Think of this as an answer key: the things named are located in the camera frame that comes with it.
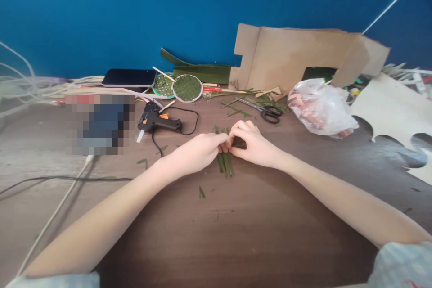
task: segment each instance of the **red item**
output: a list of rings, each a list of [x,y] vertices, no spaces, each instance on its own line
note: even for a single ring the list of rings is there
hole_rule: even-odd
[[[222,92],[223,90],[221,88],[204,87],[203,91],[206,91],[206,92]]]

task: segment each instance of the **smartphone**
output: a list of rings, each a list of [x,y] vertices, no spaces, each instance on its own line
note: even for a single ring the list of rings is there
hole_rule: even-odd
[[[156,79],[155,70],[111,69],[105,74],[102,85],[120,88],[150,88]]]

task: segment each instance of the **black cable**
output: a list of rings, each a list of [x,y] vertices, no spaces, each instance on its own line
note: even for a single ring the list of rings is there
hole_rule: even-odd
[[[156,144],[156,142],[154,141],[154,133],[156,133],[156,130],[153,131],[152,133],[152,141],[154,143],[154,145],[157,147],[157,149],[159,150],[159,152],[161,153],[161,158],[163,158],[163,152],[161,150],[161,148],[159,147],[159,145]]]
[[[197,130],[198,119],[199,119],[198,112],[196,112],[195,110],[189,110],[189,109],[178,108],[178,107],[168,107],[166,110],[171,109],[171,108],[180,109],[180,110],[184,110],[184,111],[189,111],[191,113],[197,114],[197,121],[195,122],[195,127],[193,128],[193,131],[190,132],[190,133],[187,133],[187,134],[183,134],[182,132],[180,132],[180,134],[182,134],[182,135],[191,135],[191,134],[195,133],[195,131]],[[153,133],[152,133],[152,141],[153,141],[154,145],[157,147],[157,149],[159,150],[159,152],[161,153],[161,158],[163,158],[163,152],[162,152],[161,148],[156,144],[156,142],[154,140],[154,133],[155,133],[155,131],[156,130],[154,130]]]
[[[107,178],[76,178],[76,177],[68,177],[68,176],[64,176],[64,175],[52,175],[52,176],[47,176],[47,177],[38,177],[38,178],[30,178],[30,179],[25,179],[23,181],[17,182],[15,184],[13,184],[12,186],[0,191],[0,195],[4,194],[6,191],[11,190],[13,187],[16,187],[17,185],[27,182],[27,181],[34,181],[34,180],[50,180],[50,179],[62,179],[62,180],[78,180],[78,181],[84,181],[84,182],[106,182],[106,181],[131,181],[131,178],[115,178],[115,179],[107,179]]]
[[[195,133],[195,131],[197,130],[199,114],[198,114],[195,110],[189,110],[189,109],[178,108],[178,107],[173,107],[173,106],[168,107],[167,109],[171,109],[171,108],[174,108],[174,109],[180,109],[180,110],[184,110],[184,111],[190,111],[191,113],[195,113],[195,114],[197,114],[197,121],[195,122],[195,127],[194,127],[193,131],[190,132],[190,133],[188,133],[188,134],[183,134],[183,133],[180,133],[180,134],[183,134],[183,135],[191,135],[191,134]]]

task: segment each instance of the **plastic bag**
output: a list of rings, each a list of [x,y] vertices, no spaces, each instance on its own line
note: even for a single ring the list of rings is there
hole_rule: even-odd
[[[306,128],[318,135],[342,139],[359,127],[347,104],[348,92],[324,79],[304,80],[291,90],[288,106]]]

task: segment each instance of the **hand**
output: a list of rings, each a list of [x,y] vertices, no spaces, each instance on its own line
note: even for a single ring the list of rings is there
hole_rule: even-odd
[[[201,171],[218,153],[228,152],[231,141],[227,134],[200,134],[180,146],[160,161],[163,167],[174,172],[176,179]]]
[[[263,167],[278,167],[278,158],[285,154],[268,140],[266,140],[251,121],[238,121],[229,133],[231,143],[234,137],[241,137],[247,145],[247,149],[231,147],[229,151],[239,158],[261,165]]]

